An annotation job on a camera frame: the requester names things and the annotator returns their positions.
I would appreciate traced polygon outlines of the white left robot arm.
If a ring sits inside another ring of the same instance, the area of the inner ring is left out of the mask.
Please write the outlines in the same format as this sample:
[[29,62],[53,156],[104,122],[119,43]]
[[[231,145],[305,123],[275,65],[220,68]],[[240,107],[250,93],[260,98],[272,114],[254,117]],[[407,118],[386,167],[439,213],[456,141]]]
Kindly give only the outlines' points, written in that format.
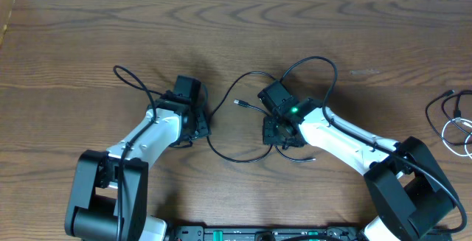
[[164,240],[167,223],[147,213],[148,177],[161,154],[192,146],[210,130],[198,96],[201,82],[178,76],[120,142],[79,157],[64,228],[81,240]]

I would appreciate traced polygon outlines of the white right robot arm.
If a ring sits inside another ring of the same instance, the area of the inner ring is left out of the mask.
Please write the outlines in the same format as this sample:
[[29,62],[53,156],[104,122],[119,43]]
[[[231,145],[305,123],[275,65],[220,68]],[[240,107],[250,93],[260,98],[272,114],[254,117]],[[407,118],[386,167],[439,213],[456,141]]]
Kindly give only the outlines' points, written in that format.
[[360,233],[365,240],[423,240],[458,205],[457,193],[427,146],[369,133],[335,115],[322,102],[299,101],[278,80],[258,97],[269,115],[263,142],[283,148],[309,144],[360,173],[378,213]]

